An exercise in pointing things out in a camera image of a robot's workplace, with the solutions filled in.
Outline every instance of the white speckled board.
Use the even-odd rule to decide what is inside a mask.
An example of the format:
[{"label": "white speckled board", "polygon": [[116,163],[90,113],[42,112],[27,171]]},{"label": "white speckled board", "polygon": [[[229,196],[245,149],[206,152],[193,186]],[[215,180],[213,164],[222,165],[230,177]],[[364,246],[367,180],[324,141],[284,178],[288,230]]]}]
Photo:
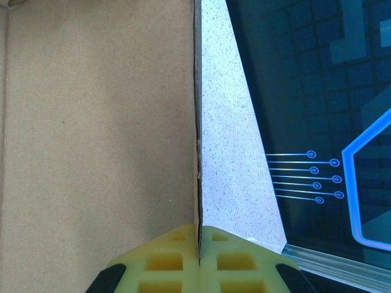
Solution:
[{"label": "white speckled board", "polygon": [[281,252],[286,238],[224,0],[202,1],[203,224]]}]

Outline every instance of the brown cardboard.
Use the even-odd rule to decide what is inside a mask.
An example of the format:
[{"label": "brown cardboard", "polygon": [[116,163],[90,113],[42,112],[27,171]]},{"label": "brown cardboard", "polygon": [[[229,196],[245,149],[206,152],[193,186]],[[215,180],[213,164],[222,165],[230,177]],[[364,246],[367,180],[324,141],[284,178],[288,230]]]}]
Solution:
[{"label": "brown cardboard", "polygon": [[2,293],[83,292],[113,257],[193,223],[193,209],[198,221],[196,4],[9,12]]}]

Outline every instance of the blue outline shape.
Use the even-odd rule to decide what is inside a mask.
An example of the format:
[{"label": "blue outline shape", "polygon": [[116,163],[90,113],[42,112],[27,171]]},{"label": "blue outline shape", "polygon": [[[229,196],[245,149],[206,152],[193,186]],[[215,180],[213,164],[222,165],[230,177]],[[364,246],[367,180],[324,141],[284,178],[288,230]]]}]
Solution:
[{"label": "blue outline shape", "polygon": [[363,148],[371,139],[381,133],[391,124],[391,109],[380,116],[371,126],[354,139],[343,151],[342,162],[345,172],[346,191],[348,194],[348,206],[350,224],[353,238],[360,244],[391,251],[391,244],[369,240],[362,235],[359,197],[357,191],[356,170],[354,167],[354,154]]}]

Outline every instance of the cardboard box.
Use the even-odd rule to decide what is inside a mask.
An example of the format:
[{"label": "cardboard box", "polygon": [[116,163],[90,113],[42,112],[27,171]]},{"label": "cardboard box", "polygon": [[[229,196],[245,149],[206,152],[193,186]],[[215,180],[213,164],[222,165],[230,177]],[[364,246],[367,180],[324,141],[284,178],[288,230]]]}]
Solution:
[{"label": "cardboard box", "polygon": [[199,5],[0,10],[1,292],[83,292],[193,209],[201,225]]}]

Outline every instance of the cardboard edge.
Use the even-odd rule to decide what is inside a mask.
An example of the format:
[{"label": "cardboard edge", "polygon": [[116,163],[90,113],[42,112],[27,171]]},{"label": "cardboard edge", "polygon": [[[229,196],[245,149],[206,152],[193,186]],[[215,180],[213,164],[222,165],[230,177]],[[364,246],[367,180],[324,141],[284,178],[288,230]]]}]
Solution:
[{"label": "cardboard edge", "polygon": [[194,154],[194,223],[197,250],[200,258],[202,240],[202,46],[201,2],[193,0],[193,46],[194,46],[194,105],[195,105],[195,154]]}]

